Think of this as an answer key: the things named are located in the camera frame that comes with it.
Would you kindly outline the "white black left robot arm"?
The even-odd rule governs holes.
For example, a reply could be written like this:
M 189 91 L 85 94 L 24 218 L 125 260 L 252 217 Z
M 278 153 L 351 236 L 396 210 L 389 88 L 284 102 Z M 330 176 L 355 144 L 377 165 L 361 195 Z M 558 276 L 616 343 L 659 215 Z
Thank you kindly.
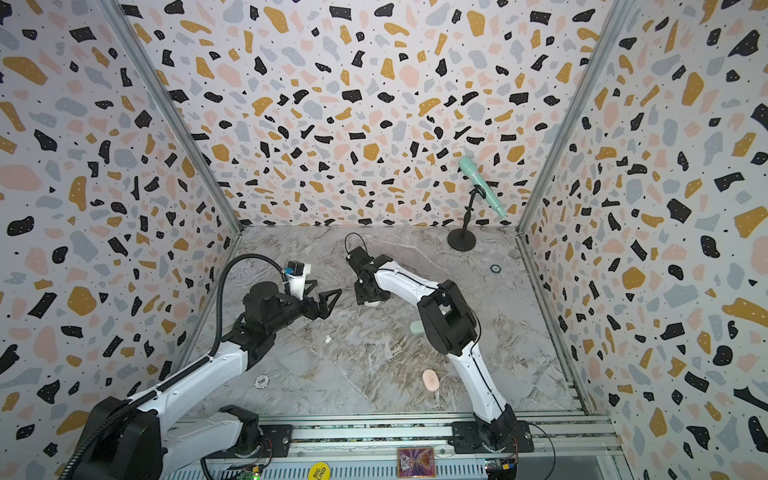
M 243 458 L 268 452 L 271 443 L 258 414 L 235 405 L 187 426 L 177 423 L 217 388 L 259 363 L 280 330 L 300 318 L 328 318 L 341 294 L 334 289 L 299 299 L 273 282 L 257 283 L 216 352 L 128 399 L 99 402 L 61 478 L 162 479 L 220 451 Z

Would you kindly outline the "pink earbud case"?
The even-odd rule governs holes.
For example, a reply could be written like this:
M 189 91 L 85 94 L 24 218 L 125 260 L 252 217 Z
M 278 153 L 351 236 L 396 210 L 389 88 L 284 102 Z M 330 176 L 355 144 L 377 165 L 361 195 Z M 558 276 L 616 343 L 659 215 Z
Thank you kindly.
M 422 381 L 425 388 L 430 392 L 436 392 L 440 388 L 440 381 L 436 372 L 432 369 L 425 369 L 422 373 Z

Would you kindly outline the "mint green earbud case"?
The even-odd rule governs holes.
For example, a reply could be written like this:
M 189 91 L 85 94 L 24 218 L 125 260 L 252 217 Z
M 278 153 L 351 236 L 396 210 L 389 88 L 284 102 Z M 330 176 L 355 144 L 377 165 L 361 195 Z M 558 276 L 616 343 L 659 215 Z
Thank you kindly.
M 420 321 L 414 321 L 410 324 L 410 331 L 413 335 L 423 335 L 424 327 Z

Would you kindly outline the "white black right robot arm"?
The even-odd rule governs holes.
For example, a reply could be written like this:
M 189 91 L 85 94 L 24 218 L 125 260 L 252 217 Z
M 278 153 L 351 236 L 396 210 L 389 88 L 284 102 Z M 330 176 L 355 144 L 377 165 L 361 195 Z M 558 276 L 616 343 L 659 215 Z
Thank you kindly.
M 415 306 L 429 344 L 457 370 L 470 397 L 482 442 L 500 450 L 512 441 L 517 417 L 496 387 L 485 365 L 479 342 L 482 327 L 459 287 L 409 272 L 387 255 L 371 256 L 363 247 L 346 254 L 357 276 L 360 305 L 374 305 L 397 296 Z

